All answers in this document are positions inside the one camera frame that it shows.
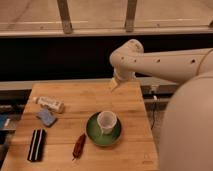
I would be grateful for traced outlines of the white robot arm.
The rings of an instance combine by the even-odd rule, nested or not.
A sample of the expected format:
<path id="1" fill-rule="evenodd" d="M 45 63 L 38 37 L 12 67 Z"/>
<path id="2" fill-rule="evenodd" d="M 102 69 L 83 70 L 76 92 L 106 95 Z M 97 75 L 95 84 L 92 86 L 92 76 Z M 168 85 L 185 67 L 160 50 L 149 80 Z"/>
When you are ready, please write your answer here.
<path id="1" fill-rule="evenodd" d="M 159 137 L 159 171 L 213 171 L 213 47 L 146 52 L 130 39 L 109 56 L 114 88 L 138 74 L 173 84 Z"/>

